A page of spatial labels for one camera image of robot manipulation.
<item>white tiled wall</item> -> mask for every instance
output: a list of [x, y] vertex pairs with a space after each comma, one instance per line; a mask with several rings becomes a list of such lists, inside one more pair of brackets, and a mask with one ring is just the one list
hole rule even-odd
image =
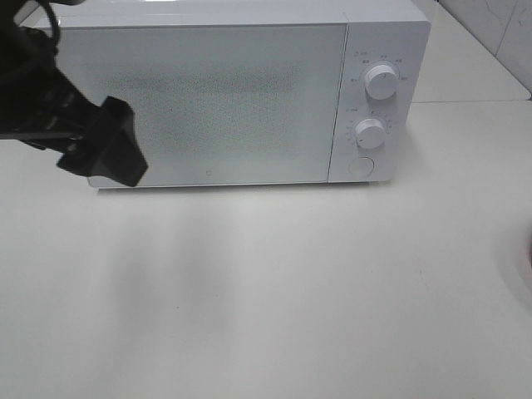
[[496, 54], [517, 0], [440, 0], [440, 3]]
[[532, 0], [440, 0], [532, 91]]
[[414, 102], [528, 100], [530, 93], [493, 55], [434, 4], [436, 13]]
[[532, 90], [532, 0], [519, 0], [497, 58]]

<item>perforated mesh screen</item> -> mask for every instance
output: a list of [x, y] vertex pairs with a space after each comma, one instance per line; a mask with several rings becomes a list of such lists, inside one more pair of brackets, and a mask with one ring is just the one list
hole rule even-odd
[[113, 95], [133, 106], [150, 166], [142, 185], [327, 180], [344, 26], [63, 36], [67, 75], [93, 101]]

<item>white countertop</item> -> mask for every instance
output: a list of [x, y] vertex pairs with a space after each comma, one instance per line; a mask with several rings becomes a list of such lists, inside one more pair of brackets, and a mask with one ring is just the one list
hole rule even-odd
[[531, 126], [414, 104], [384, 185], [96, 192], [2, 143], [2, 397], [529, 399]]

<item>microwave oven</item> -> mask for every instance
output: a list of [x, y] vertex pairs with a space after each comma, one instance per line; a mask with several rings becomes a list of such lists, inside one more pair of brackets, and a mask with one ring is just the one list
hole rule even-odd
[[89, 100], [115, 96], [135, 111], [148, 163], [140, 187], [392, 177], [430, 31], [410, 0], [54, 9], [59, 68]]

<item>power level knob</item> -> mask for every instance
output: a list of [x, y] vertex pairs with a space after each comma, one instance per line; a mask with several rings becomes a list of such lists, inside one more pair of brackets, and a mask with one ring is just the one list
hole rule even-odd
[[367, 94], [375, 100], [386, 100], [397, 91], [399, 72], [388, 63], [372, 66], [364, 76]]
[[384, 142], [386, 128], [378, 119], [366, 119], [355, 127], [357, 144], [364, 150], [373, 150]]

